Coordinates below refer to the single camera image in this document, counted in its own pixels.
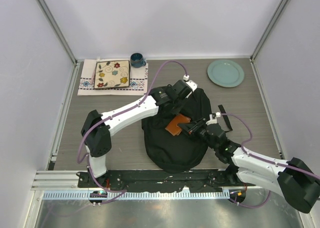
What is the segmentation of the brown leather wallet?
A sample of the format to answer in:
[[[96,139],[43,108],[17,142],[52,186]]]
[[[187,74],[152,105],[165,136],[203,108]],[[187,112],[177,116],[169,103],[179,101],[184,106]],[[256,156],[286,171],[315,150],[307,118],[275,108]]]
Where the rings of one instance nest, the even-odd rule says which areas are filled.
[[[183,114],[176,115],[166,126],[166,130],[173,136],[178,136],[182,132],[180,123],[189,123],[191,119]]]

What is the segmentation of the black student backpack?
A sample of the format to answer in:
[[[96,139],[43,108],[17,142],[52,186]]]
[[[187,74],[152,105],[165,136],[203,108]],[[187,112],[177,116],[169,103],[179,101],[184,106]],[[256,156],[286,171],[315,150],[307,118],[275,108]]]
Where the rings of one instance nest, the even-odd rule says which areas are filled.
[[[192,122],[201,118],[208,120],[211,110],[208,96],[203,89],[197,88],[178,114],[189,117]],[[147,155],[159,168],[174,174],[197,166],[210,148],[202,139],[183,131],[178,136],[171,135],[165,128],[175,116],[159,113],[141,121]]]

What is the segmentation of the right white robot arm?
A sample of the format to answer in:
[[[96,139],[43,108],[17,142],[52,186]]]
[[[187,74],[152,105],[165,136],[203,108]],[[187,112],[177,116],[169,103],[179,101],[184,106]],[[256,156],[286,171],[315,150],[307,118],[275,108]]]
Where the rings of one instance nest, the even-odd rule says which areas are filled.
[[[210,119],[179,123],[178,126],[189,136],[206,142],[220,161],[228,164],[226,181],[233,186],[240,182],[253,184],[283,197],[301,213],[308,214],[320,197],[320,178],[304,161],[271,158],[247,149],[227,137],[217,122],[219,113]]]

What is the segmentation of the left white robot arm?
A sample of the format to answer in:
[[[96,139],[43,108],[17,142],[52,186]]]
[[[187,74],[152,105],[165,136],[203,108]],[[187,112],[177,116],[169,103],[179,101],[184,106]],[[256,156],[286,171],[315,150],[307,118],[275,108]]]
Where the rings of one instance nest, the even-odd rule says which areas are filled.
[[[106,183],[106,154],[112,148],[112,136],[144,118],[177,114],[197,86],[192,80],[179,80],[173,86],[153,88],[141,99],[111,112],[91,111],[81,130],[81,144],[88,152],[89,182],[97,188]]]

